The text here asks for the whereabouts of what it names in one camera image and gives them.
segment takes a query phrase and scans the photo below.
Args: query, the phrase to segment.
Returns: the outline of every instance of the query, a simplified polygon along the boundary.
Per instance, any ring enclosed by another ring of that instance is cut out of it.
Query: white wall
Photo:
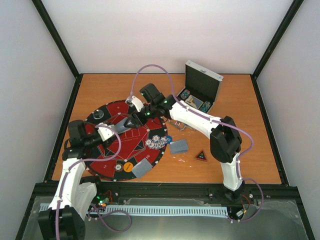
[[[43,0],[81,73],[253,73],[292,0]],[[145,72],[157,71],[156,68]]]
[[[289,182],[320,239],[320,1],[304,1],[258,78]]]
[[[0,7],[0,239],[42,182],[74,78],[31,0]]]

